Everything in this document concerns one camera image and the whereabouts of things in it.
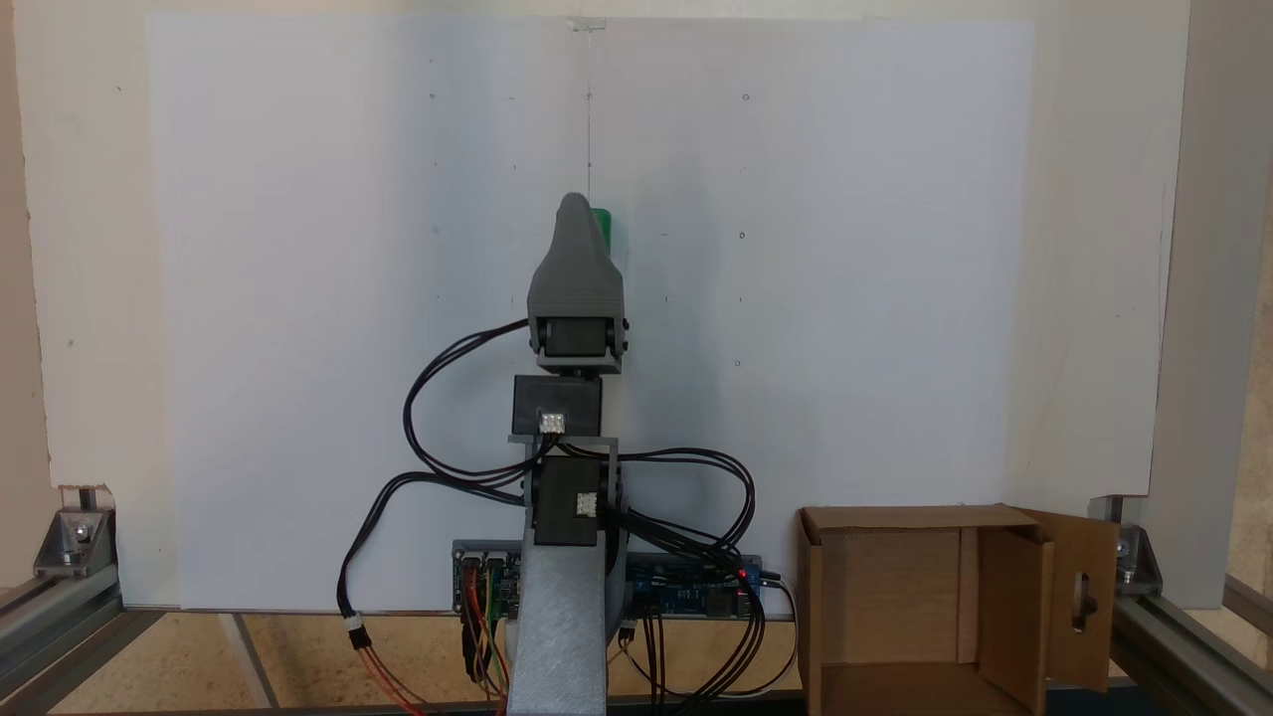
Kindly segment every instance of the red wire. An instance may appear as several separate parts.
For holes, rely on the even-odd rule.
[[[428,716],[425,712],[412,706],[406,699],[406,697],[397,691],[397,687],[393,685],[393,682],[390,680],[388,675],[384,673],[381,665],[377,664],[370,657],[368,657],[365,651],[358,650],[358,656],[363,660],[363,666],[367,669],[367,674],[372,678],[373,682],[376,682],[376,685],[379,687],[382,692],[384,692],[384,696],[388,696],[395,703],[401,706],[411,716]]]

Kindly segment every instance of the robotic arm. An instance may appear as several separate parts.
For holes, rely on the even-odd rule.
[[[512,441],[591,446],[549,455],[526,485],[512,716],[606,712],[606,646],[619,628],[628,535],[619,447],[601,433],[602,375],[621,371],[622,275],[588,200],[568,194],[527,296],[531,348],[549,376],[517,376]]]

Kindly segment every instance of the box handle hole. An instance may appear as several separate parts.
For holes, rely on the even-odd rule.
[[[1087,631],[1087,617],[1096,613],[1096,599],[1090,594],[1091,580],[1085,572],[1074,575],[1074,605],[1071,610],[1071,626],[1074,633]]]

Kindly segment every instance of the open cardboard box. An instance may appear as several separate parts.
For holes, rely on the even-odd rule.
[[[1006,505],[801,510],[810,716],[1044,712],[1104,692],[1118,525]]]

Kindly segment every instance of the circuit board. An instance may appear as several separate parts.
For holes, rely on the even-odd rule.
[[[490,615],[518,615],[522,553],[517,541],[456,541],[452,544],[452,609],[463,599],[466,566],[476,568],[479,594],[490,590]],[[742,563],[747,582],[760,590],[760,557],[746,554]],[[639,618],[657,606],[670,619],[746,619],[751,601],[736,580],[713,578],[703,564],[665,553],[630,552],[628,584],[631,589],[628,617]]]

